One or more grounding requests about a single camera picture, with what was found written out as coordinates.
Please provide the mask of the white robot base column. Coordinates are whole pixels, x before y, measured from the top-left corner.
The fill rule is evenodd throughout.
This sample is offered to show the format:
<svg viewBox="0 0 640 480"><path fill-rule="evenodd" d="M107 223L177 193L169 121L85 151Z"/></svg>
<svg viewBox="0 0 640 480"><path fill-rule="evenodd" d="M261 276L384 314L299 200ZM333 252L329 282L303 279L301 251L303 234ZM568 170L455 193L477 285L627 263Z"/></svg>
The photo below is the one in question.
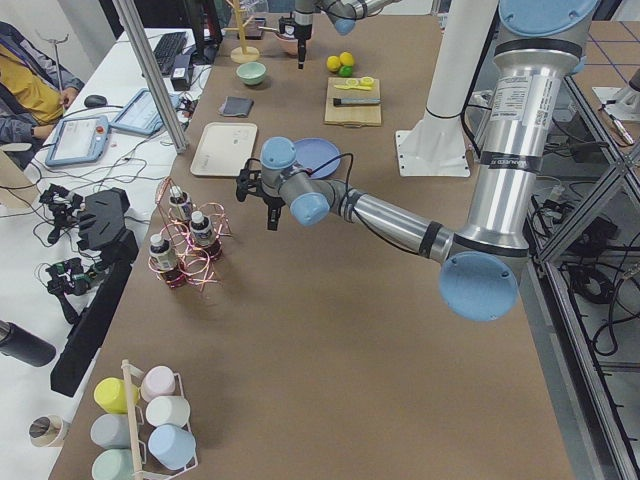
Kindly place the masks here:
<svg viewBox="0 0 640 480"><path fill-rule="evenodd" d="M497 8L497 0L451 3L424 116L397 132L401 176L470 176L461 115Z"/></svg>

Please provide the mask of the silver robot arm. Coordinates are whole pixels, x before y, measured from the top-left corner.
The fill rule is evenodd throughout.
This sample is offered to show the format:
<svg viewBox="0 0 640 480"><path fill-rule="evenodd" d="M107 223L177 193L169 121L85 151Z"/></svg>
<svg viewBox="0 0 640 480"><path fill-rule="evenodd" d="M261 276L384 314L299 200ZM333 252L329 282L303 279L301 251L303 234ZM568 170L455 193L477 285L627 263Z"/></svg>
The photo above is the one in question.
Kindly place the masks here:
<svg viewBox="0 0 640 480"><path fill-rule="evenodd" d="M358 20L394 3L394 0L295 0L292 21L293 35L297 40L298 68L302 70L307 55L307 41L311 39L316 12L323 12L340 35L349 34Z"/></svg>
<svg viewBox="0 0 640 480"><path fill-rule="evenodd" d="M439 291L456 314L492 321L515 304L528 244L523 226L541 170L562 80L576 72L593 1L455 1L451 4L423 118L396 143L405 176L463 176L464 109L483 50L499 77L478 156L464 226L450 230L347 180L316 179L284 137L260 154L256 195L272 219L288 208L302 225L329 214L360 223L397 248L438 262Z"/></svg>

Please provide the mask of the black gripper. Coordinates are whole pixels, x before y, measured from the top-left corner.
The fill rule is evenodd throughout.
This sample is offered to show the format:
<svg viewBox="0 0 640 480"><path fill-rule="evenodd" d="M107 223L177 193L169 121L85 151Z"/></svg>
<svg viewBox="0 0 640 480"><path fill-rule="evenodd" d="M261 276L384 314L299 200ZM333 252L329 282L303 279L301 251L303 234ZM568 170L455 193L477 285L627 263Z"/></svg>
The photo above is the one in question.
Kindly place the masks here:
<svg viewBox="0 0 640 480"><path fill-rule="evenodd" d="M294 22L294 37L298 40L298 69L304 68L306 61L306 49L300 49L306 46L306 42L311 38L313 14L312 13L294 13L292 16Z"/></svg>
<svg viewBox="0 0 640 480"><path fill-rule="evenodd" d="M285 201L277 194L272 192L272 188L261 185L262 198L264 203L268 206L268 222L267 229L275 231L279 226L279 219L281 216L281 208L286 205Z"/></svg>

